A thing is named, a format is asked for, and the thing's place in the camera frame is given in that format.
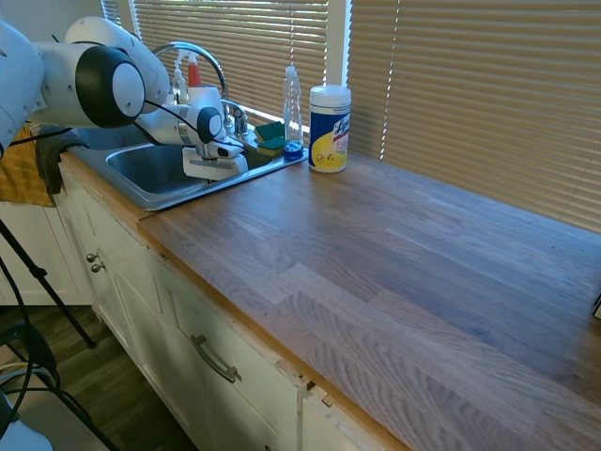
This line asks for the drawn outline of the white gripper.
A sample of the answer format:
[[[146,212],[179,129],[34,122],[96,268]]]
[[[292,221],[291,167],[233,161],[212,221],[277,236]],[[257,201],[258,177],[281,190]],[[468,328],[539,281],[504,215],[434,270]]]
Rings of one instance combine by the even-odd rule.
[[[205,180],[223,180],[248,172],[246,158],[239,154],[233,158],[203,159],[195,148],[182,148],[183,171],[186,176]]]

